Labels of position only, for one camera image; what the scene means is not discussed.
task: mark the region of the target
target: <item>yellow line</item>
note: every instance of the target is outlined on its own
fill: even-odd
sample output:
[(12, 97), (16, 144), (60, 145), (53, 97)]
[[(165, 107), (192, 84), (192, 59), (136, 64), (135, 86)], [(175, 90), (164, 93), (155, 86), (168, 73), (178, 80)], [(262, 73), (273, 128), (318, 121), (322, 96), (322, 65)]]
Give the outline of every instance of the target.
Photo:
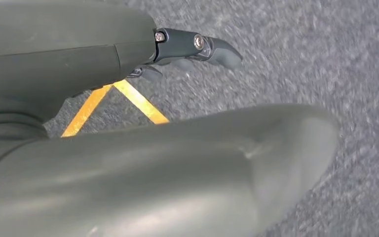
[(104, 96), (107, 94), (107, 92), (110, 88), (111, 88), (110, 85), (106, 85), (99, 90), (94, 90), (91, 93), (91, 95), (88, 97), (88, 99), (82, 105), (81, 109), (75, 115), (74, 119), (71, 121), (71, 123), (66, 128), (62, 137), (75, 136), (79, 132), (79, 130), (82, 128), (82, 126), (88, 120), (91, 113), (97, 107), (99, 102), (104, 98)]
[(169, 120), (157, 110), (143, 95), (141, 95), (128, 81), (121, 80), (114, 86), (127, 97), (140, 111), (154, 124), (168, 123)]

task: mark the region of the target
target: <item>robotic finger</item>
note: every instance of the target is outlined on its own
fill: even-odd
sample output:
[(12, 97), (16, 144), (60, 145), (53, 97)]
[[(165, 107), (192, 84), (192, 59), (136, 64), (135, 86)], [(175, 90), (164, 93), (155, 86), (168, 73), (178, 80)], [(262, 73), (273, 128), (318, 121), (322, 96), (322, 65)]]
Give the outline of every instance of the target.
[[(156, 57), (148, 65), (172, 64), (183, 71), (194, 69), (192, 61), (224, 66), (229, 70), (236, 70), (242, 65), (242, 55), (222, 39), (169, 28), (158, 29), (154, 38)], [(148, 65), (138, 67), (128, 78), (144, 77), (152, 80), (162, 77), (160, 71)]]

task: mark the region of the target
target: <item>bolt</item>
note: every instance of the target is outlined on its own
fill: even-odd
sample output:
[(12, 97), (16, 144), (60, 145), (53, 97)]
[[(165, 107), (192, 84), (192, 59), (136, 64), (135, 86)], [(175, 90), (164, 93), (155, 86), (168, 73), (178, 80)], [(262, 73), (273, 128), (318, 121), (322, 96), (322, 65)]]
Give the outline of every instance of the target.
[(162, 32), (156, 32), (156, 34), (154, 34), (154, 38), (155, 38), (156, 42), (163, 42), (163, 41), (165, 41), (166, 36)]
[(204, 48), (204, 39), (201, 35), (194, 36), (194, 46), (198, 50), (202, 50)]

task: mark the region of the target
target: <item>floor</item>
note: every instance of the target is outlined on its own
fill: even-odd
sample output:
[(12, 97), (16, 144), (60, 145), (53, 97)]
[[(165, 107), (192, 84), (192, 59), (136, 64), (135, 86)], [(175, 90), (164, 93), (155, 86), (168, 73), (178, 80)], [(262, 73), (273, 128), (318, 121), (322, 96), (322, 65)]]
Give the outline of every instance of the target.
[[(230, 41), (232, 73), (197, 64), (188, 75), (130, 83), (169, 120), (261, 103), (322, 106), (341, 121), (341, 147), (316, 188), (264, 236), (379, 236), (379, 0), (125, 0), (162, 27)], [(46, 125), (61, 136), (89, 94)], [(151, 124), (111, 88), (80, 133)]]

